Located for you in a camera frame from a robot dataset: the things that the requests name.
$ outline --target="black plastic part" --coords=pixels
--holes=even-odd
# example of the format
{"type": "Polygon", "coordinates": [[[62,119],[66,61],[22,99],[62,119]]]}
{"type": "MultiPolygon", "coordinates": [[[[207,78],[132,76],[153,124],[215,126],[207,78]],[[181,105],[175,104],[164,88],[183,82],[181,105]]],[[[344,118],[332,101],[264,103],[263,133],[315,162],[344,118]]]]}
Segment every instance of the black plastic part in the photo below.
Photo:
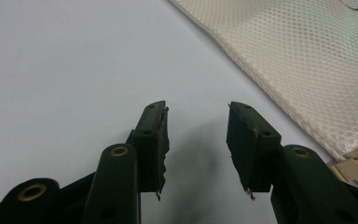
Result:
{"type": "Polygon", "coordinates": [[[61,189],[64,213],[62,223],[79,223],[95,173],[61,189]]]}
{"type": "Polygon", "coordinates": [[[0,202],[0,223],[58,223],[61,214],[59,185],[47,178],[19,184],[0,202]]]}
{"type": "Polygon", "coordinates": [[[128,144],[105,149],[81,223],[140,223],[137,153],[128,144]]]}
{"type": "Polygon", "coordinates": [[[358,223],[358,202],[314,151],[286,146],[275,161],[282,176],[271,198],[278,223],[358,223]]]}
{"type": "Polygon", "coordinates": [[[269,192],[272,154],[281,147],[281,135],[251,106],[231,102],[227,145],[242,186],[252,192],[269,192]]]}
{"type": "Polygon", "coordinates": [[[169,151],[167,118],[164,101],[148,105],[132,133],[131,142],[138,150],[141,192],[161,192],[164,186],[164,159],[169,151]]]}

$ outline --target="white mesh fabric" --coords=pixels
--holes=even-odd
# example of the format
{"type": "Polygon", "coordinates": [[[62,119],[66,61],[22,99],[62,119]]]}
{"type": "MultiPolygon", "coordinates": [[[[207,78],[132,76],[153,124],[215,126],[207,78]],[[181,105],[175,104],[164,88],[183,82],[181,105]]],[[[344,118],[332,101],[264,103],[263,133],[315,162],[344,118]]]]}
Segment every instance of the white mesh fabric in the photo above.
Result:
{"type": "Polygon", "coordinates": [[[358,0],[172,0],[336,159],[358,148],[358,0]]]}

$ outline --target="hole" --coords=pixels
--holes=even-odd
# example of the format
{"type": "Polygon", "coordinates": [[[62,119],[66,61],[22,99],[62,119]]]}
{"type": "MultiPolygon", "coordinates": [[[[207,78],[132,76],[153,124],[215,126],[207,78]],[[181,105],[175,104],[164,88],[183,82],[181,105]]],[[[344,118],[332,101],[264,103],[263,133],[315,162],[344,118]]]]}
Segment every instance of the hole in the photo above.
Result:
{"type": "Polygon", "coordinates": [[[270,136],[271,135],[270,132],[262,132],[261,134],[263,134],[264,136],[270,136]]]}
{"type": "Polygon", "coordinates": [[[295,147],[293,148],[293,152],[298,156],[298,157],[309,157],[310,154],[306,149],[303,148],[299,148],[299,147],[295,147]]]}
{"type": "Polygon", "coordinates": [[[115,150],[115,153],[117,153],[117,154],[123,154],[125,151],[126,151],[126,150],[121,147],[121,148],[116,149],[116,150],[115,150]]]}
{"type": "Polygon", "coordinates": [[[345,210],[342,210],[342,209],[336,210],[336,215],[343,221],[346,221],[346,222],[354,221],[353,215],[351,215],[349,212],[347,212],[345,210]]]}
{"type": "Polygon", "coordinates": [[[117,214],[117,211],[115,208],[107,207],[101,212],[100,216],[102,219],[108,220],[108,219],[114,218],[116,216],[116,214],[117,214]]]}
{"type": "Polygon", "coordinates": [[[29,202],[32,201],[38,197],[40,197],[42,194],[46,192],[46,185],[44,184],[33,184],[29,186],[26,189],[23,189],[19,195],[18,199],[22,202],[29,202]]]}
{"type": "Polygon", "coordinates": [[[41,188],[31,188],[31,189],[27,189],[24,192],[24,196],[25,197],[33,197],[35,195],[37,195],[38,193],[40,193],[42,189],[41,188]]]}
{"type": "Polygon", "coordinates": [[[124,156],[129,152],[129,150],[126,147],[115,147],[110,151],[110,155],[118,157],[118,156],[124,156]]]}

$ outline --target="beige fabric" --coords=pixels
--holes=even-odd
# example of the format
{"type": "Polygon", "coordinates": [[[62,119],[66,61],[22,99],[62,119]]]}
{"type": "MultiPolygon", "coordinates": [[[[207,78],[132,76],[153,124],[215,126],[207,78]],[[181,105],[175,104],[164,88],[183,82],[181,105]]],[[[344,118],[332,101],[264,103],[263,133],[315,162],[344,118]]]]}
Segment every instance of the beige fabric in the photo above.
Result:
{"type": "Polygon", "coordinates": [[[337,160],[358,148],[358,0],[172,0],[337,160]]]}

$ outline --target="white table surface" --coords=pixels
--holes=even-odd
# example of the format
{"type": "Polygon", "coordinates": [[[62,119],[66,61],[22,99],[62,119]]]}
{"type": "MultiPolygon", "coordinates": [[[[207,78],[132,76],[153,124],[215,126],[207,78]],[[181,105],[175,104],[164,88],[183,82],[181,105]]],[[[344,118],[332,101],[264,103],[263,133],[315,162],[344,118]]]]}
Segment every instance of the white table surface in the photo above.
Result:
{"type": "Polygon", "coordinates": [[[34,177],[64,187],[123,143],[144,107],[170,108],[167,183],[142,220],[276,223],[243,191],[226,145],[228,106],[253,106],[282,144],[331,157],[167,0],[0,1],[0,201],[34,177]]]}

